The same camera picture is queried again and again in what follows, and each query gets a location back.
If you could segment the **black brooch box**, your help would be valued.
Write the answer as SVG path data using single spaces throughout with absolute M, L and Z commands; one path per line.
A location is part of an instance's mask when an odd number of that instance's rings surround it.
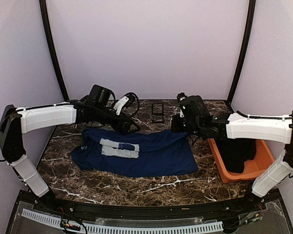
M 164 104 L 162 102 L 153 102 L 151 104 L 151 122 L 154 124 L 163 124 L 164 117 Z

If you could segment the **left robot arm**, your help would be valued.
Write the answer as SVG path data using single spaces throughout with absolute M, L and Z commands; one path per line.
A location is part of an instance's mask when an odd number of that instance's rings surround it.
M 133 120 L 137 111 L 130 115 L 123 112 L 134 103 L 139 109 L 140 100 L 134 92 L 116 99 L 112 90 L 95 84 L 90 93 L 81 99 L 33 107 L 9 104 L 0 120 L 0 162 L 7 163 L 40 199 L 40 205 L 49 213 L 54 213 L 59 209 L 59 201 L 27 155 L 24 136 L 43 129 L 87 122 L 109 125 L 116 132 L 128 135 L 140 130 Z

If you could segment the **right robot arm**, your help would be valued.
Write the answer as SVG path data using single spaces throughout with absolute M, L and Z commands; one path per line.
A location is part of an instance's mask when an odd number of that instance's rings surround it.
M 180 113 L 172 116 L 173 132 L 186 132 L 203 140 L 242 138 L 285 145 L 283 154 L 255 179 L 251 193 L 240 199 L 239 207 L 243 211 L 251 211 L 258 204 L 258 197 L 264 197 L 293 172 L 293 111 L 281 116 L 254 116 L 240 111 L 211 115 L 199 95 L 186 96 L 184 93 L 177 95 L 177 104 Z

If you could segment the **blue printed t-shirt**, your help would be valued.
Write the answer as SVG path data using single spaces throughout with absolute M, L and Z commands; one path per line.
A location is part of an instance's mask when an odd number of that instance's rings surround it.
M 86 129 L 83 144 L 71 156 L 82 170 L 97 169 L 127 177 L 178 176 L 198 170 L 187 134 L 163 130 L 123 136 Z

